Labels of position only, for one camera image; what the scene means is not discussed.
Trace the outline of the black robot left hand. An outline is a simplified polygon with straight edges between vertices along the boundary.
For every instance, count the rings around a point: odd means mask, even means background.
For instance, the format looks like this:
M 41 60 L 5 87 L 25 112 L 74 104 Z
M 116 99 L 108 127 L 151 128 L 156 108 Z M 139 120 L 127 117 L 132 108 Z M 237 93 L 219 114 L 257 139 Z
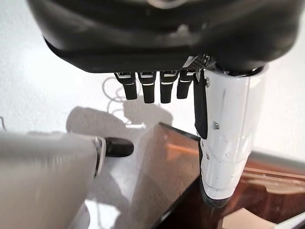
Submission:
M 113 73 L 128 100 L 162 103 L 193 85 L 205 203 L 225 206 L 251 153 L 266 69 L 294 45 L 302 0 L 30 0 L 51 51 L 89 73 Z

